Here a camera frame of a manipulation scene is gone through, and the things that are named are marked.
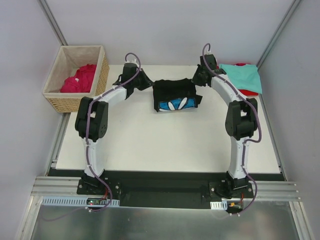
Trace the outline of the black daisy print t-shirt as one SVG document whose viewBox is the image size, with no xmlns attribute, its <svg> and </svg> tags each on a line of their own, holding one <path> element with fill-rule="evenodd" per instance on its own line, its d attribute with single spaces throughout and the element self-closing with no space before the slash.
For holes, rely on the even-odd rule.
<svg viewBox="0 0 320 240">
<path fill-rule="evenodd" d="M 156 112 L 178 111 L 197 108 L 202 96 L 189 78 L 181 80 L 157 80 L 152 86 L 153 107 Z"/>
</svg>

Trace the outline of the teal t-shirt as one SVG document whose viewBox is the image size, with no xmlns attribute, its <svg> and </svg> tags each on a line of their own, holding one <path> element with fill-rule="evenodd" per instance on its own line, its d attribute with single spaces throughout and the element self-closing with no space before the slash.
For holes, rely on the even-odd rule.
<svg viewBox="0 0 320 240">
<path fill-rule="evenodd" d="M 256 65 L 236 66 L 220 63 L 219 68 L 226 72 L 229 80 L 238 90 L 249 90 L 259 95 L 263 93 L 261 78 Z"/>
</svg>

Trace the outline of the red t-shirt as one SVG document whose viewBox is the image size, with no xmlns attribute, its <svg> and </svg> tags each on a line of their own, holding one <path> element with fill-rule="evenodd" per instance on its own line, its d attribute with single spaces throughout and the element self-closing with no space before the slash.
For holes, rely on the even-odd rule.
<svg viewBox="0 0 320 240">
<path fill-rule="evenodd" d="M 243 67 L 247 65 L 246 63 L 236 63 L 235 66 L 239 66 L 239 67 Z M 250 91 L 250 90 L 247 90 L 247 89 L 240 89 L 239 90 L 242 94 L 244 94 L 245 96 L 258 96 L 259 94 L 257 92 L 254 92 L 254 91 Z"/>
</svg>

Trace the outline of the wicker basket with liner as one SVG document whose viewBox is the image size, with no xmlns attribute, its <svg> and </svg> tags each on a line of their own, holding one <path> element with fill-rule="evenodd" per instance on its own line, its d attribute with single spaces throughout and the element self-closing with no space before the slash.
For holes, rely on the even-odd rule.
<svg viewBox="0 0 320 240">
<path fill-rule="evenodd" d="M 83 97 L 105 91 L 109 69 L 101 45 L 61 46 L 42 93 L 58 113 L 77 112 Z"/>
</svg>

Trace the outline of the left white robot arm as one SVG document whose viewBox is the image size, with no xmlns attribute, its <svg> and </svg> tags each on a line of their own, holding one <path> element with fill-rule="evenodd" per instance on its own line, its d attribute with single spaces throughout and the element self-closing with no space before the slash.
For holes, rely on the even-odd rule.
<svg viewBox="0 0 320 240">
<path fill-rule="evenodd" d="M 106 157 L 101 146 L 108 129 L 109 108 L 128 99 L 134 89 L 143 91 L 152 84 L 140 64 L 126 62 L 111 89 L 96 97 L 83 97 L 80 100 L 75 130 L 84 145 L 86 166 L 78 182 L 77 194 L 102 195 L 111 192 L 103 180 Z"/>
</svg>

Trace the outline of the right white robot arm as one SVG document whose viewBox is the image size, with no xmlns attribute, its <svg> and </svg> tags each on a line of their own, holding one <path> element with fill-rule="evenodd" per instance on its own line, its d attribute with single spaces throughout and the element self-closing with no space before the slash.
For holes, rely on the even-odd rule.
<svg viewBox="0 0 320 240">
<path fill-rule="evenodd" d="M 231 199 L 237 197 L 249 186 L 247 170 L 249 145 L 254 132 L 261 131 L 258 115 L 258 102 L 246 98 L 228 79 L 222 68 L 217 68 L 213 54 L 200 56 L 192 82 L 201 87 L 214 89 L 227 105 L 225 130 L 230 136 L 230 164 L 225 180 L 214 188 L 219 197 Z"/>
</svg>

